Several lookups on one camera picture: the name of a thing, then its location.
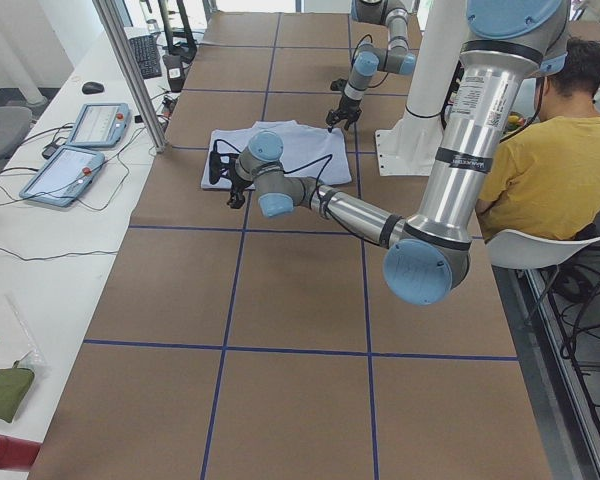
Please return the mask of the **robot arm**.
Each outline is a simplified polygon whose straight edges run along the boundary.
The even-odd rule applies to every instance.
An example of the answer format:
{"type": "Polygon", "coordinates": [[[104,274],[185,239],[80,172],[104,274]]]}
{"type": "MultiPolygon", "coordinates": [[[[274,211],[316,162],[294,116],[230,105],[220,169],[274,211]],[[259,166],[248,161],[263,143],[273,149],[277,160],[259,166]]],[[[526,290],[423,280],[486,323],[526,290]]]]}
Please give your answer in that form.
{"type": "Polygon", "coordinates": [[[228,174],[230,205],[239,207],[253,187],[265,217],[298,206],[316,211],[386,249],[383,274],[396,296],[416,305],[444,299],[468,272],[469,218],[519,87],[559,71],[567,40],[564,1],[465,1],[461,11],[468,26],[459,51],[464,74],[414,215],[393,215],[316,177],[289,176],[282,139],[271,131],[254,135],[227,164],[211,162],[212,179],[228,174]]]}
{"type": "Polygon", "coordinates": [[[329,132],[344,121],[344,129],[356,123],[362,113],[360,104],[377,72],[411,75],[416,57],[409,52],[408,21],[416,15],[419,1],[352,1],[351,18],[360,23],[384,26],[388,30],[388,45],[382,50],[372,40],[362,38],[353,53],[351,68],[346,79],[334,80],[331,91],[341,94],[338,107],[326,116],[329,132]]]}

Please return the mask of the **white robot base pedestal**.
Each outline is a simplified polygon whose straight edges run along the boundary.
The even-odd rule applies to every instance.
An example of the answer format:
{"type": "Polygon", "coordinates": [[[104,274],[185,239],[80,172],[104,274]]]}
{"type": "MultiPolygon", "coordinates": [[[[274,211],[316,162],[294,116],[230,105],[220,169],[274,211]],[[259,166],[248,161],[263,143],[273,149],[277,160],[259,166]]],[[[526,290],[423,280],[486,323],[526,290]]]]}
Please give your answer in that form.
{"type": "Polygon", "coordinates": [[[403,117],[392,129],[375,132],[382,176],[430,174],[442,141],[446,95],[467,34],[465,1],[432,3],[403,117]]]}

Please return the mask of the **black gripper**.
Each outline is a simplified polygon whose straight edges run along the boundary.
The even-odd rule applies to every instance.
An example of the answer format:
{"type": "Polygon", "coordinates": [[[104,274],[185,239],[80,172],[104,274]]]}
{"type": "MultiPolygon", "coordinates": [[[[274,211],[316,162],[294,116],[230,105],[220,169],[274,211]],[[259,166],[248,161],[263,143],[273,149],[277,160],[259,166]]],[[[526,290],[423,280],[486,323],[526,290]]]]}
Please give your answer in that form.
{"type": "Polygon", "coordinates": [[[326,117],[327,130],[332,132],[339,120],[346,120],[344,129],[355,125],[361,115],[360,99],[353,99],[346,94],[341,96],[337,110],[330,110],[326,117]]]}
{"type": "Polygon", "coordinates": [[[241,209],[245,203],[244,192],[253,185],[253,182],[251,180],[242,178],[237,173],[232,173],[230,175],[230,180],[232,182],[232,186],[229,199],[227,200],[226,204],[230,208],[241,209]]]}

